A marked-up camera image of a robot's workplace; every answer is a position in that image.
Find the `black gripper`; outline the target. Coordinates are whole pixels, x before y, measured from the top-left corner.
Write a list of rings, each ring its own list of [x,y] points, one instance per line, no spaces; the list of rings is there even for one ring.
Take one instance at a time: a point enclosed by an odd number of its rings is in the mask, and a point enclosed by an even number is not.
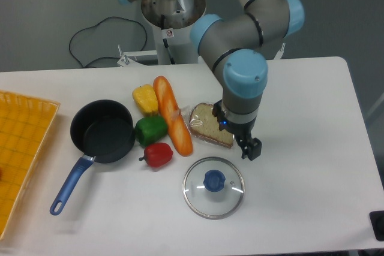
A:
[[[248,115],[239,115],[227,110],[225,105],[218,101],[212,109],[213,116],[217,119],[219,130],[226,130],[235,136],[238,146],[242,150],[242,159],[250,161],[261,156],[262,142],[251,135],[251,130],[256,121],[257,110]]]

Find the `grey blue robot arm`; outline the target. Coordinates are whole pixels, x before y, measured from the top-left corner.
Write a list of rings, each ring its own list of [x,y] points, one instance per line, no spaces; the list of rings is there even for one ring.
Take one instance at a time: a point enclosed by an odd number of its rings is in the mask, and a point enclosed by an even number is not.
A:
[[[264,44],[300,30],[300,0],[239,0],[243,13],[229,21],[206,12],[205,0],[140,1],[151,25],[160,64],[189,64],[202,58],[219,81],[222,99],[214,104],[219,127],[231,132],[242,157],[256,159],[262,144],[251,135],[268,80]]]

